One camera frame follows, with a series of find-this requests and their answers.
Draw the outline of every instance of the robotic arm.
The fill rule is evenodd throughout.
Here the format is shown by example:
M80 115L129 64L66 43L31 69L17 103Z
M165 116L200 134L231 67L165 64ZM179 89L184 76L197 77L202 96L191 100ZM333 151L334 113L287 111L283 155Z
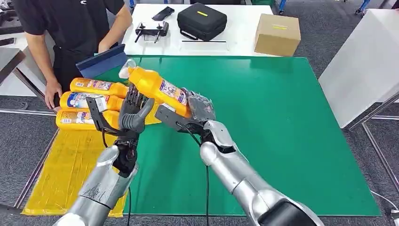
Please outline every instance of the robotic arm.
M204 164L237 199L250 225L324 226L309 208L277 191L257 174L227 128L215 121L211 101L194 92L184 91L191 118L176 114L166 104L158 107L155 117L178 132L200 135L200 155ZM100 99L88 97L87 101L96 128L116 135L118 139L100 155L77 200L55 226L100 226L104 223L138 171L137 142L144 130L144 119L154 104L153 99L146 99L132 86L120 112L121 129L117 130L102 116Z
M215 121L212 102L185 90L192 119L160 105L156 117L177 131L201 136L200 155L226 189L237 199L253 226L324 226L305 205L270 186L239 151L227 128Z

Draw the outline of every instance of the silver robotic forearm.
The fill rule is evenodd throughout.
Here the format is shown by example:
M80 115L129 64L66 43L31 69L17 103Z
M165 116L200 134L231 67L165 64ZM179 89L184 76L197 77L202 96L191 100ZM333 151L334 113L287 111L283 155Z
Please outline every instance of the silver robotic forearm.
M251 225L323 226L313 211L277 191L257 174L222 123L207 121L204 130L212 133L213 141L201 145L201 158L237 199Z
M124 178L112 164L118 157L116 145L106 148L79 191L75 203L54 226L101 226L116 202L127 191L138 170L135 164L131 174Z

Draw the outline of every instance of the black cable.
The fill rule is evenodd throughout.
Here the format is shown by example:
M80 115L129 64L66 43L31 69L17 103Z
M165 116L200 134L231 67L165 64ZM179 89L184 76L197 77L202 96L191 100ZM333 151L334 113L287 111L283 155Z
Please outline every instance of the black cable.
M108 147L107 142L105 141L105 130L104 130L104 128L101 130L101 134L102 134L102 137L103 137L104 146ZM130 191L130 186L129 186L128 190L129 190L129 213L128 213L128 226L129 226L129 224L130 224L130 211L132 210L132 193Z
M101 130L101 134L103 135L103 143L105 147L108 147L107 142L105 141L105 131L104 128Z
M181 128L185 129L191 135L191 137L195 140L195 142L197 142L198 146L201 147L201 143L198 141L198 139L194 136L194 134L191 133L191 131L185 125L179 123L178 121L176 122L176 125L178 125Z
M130 192L130 186L129 186L129 213L128 213L128 226L130 223L130 211L132 210L132 193Z
M197 142L198 146L201 147L201 143L199 142L199 140L194 136L193 133L191 133L191 131L185 125L179 123L178 121L176 122L176 125L185 129L191 135L191 137L195 140L195 142ZM207 201L206 201L205 217L206 217L206 221L207 221L207 226L209 226L209 167L205 166L205 168L207 170L207 194L206 194Z
M209 166L205 166L207 168L207 208L206 208L206 216L207 216L207 226L209 226Z

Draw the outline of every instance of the blue clipboard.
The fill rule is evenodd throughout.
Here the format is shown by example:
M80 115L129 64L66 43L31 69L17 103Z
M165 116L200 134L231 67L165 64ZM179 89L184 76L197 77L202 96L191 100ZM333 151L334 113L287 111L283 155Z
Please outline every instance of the blue clipboard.
M76 67L84 78L93 79L112 68L124 65L128 60L124 50L125 44L118 45L77 63Z

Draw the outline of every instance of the cable wire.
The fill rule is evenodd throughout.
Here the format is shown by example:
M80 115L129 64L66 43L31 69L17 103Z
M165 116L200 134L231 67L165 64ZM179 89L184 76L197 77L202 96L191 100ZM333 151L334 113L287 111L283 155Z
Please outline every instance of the cable wire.
M185 129L191 135L191 137L195 140L195 142L197 142L198 146L201 147L201 143L199 142L199 140L194 136L193 133L191 133L191 131L185 125L179 123L178 121L176 122L176 125L178 125L181 128Z
M183 124L179 123L178 121L176 122L176 125L180 126L181 128L185 129L190 135L191 137L195 140L195 142L197 142L198 146L201 147L201 143L199 142L199 140L194 136L193 133L191 133L191 131ZM206 217L206 221L207 221L207 226L209 226L209 166L205 166L206 170L207 170L207 194L206 194L206 209L205 209L205 217Z
M206 217L207 217L207 226L209 226L209 166L205 166L207 168L207 207L206 207Z
M373 193L373 194L375 194L375 195L377 195L377 196L380 196L381 198L385 199L385 200L388 201L396 210L399 210L399 209L396 207L396 205L393 204L393 202L391 202L389 199L385 198L384 196L382 196L382 195L380 195L380 194L378 194L378 193L376 193L376 192L371 191L371 193Z
M107 142L105 141L105 131L104 131L104 128L101 129L101 134L102 134L102 136L103 136L103 143L104 143L104 146L105 146L105 147L108 147Z
M104 128L101 130L101 134L102 134L102 137L103 137L104 146L108 147L107 142L105 141L105 130L104 130ZM129 226L129 224L130 224L130 211L132 210L132 193L130 191L130 186L128 187L128 190L129 190L129 213L128 213L128 224L127 224L127 226Z
M132 193L130 192L129 186L129 213L128 213L128 226L130 224L130 211L132 210Z

